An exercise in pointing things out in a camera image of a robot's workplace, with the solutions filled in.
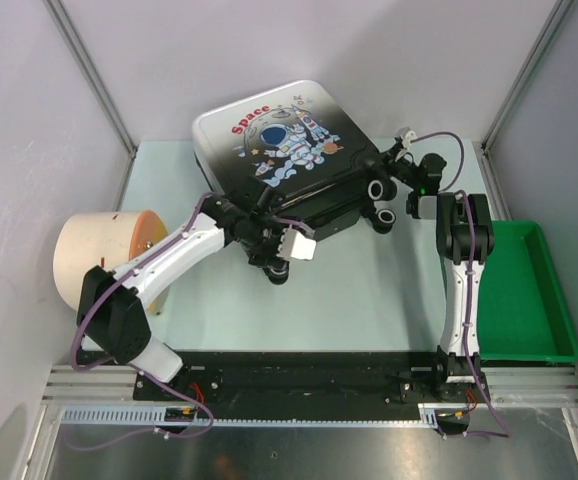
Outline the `white black space suitcase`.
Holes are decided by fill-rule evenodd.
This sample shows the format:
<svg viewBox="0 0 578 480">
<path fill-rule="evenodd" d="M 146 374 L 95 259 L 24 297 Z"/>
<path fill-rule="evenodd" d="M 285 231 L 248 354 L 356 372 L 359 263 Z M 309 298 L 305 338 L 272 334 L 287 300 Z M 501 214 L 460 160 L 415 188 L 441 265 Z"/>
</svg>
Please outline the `white black space suitcase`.
<svg viewBox="0 0 578 480">
<path fill-rule="evenodd" d="M 397 187 L 381 153 L 315 81 L 290 82 L 205 112 L 193 121 L 192 141 L 212 192 L 243 195 L 297 218 L 316 241 L 361 218 L 379 234 L 395 223 L 386 204 Z M 282 285 L 290 261 L 261 270 Z"/>
</svg>

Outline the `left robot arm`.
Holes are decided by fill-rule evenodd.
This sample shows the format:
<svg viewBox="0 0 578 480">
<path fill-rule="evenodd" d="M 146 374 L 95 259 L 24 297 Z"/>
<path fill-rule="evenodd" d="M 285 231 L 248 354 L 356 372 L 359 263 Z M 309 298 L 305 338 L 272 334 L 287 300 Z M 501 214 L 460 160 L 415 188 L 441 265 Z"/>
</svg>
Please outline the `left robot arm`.
<svg viewBox="0 0 578 480">
<path fill-rule="evenodd" d="M 144 253 L 110 270 L 95 265 L 85 273 L 72 368 L 86 370 L 77 351 L 90 338 L 107 360 L 155 380 L 166 398 L 183 397 L 190 387 L 184 361 L 154 335 L 147 308 L 193 266 L 233 242 L 252 250 L 254 266 L 273 271 L 290 260 L 310 260 L 315 251 L 314 230 L 303 221 L 279 216 L 243 195 L 207 192 L 180 227 Z"/>
</svg>

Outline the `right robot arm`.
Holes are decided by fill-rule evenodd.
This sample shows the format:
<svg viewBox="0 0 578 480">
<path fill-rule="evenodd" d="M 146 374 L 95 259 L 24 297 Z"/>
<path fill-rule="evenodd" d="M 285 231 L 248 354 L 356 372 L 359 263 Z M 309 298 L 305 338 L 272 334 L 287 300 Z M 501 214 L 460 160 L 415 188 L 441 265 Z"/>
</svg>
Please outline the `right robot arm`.
<svg viewBox="0 0 578 480">
<path fill-rule="evenodd" d="M 446 161 L 427 154 L 418 162 L 407 158 L 403 139 L 384 153 L 389 174 L 407 185 L 406 212 L 417 220 L 435 222 L 436 251 L 441 262 L 445 292 L 445 322 L 431 374 L 406 377 L 403 387 L 422 387 L 423 399 L 441 402 L 488 400 L 486 377 L 481 373 L 477 332 L 478 296 L 485 264 L 495 246 L 488 198 L 463 190 L 442 192 Z"/>
</svg>

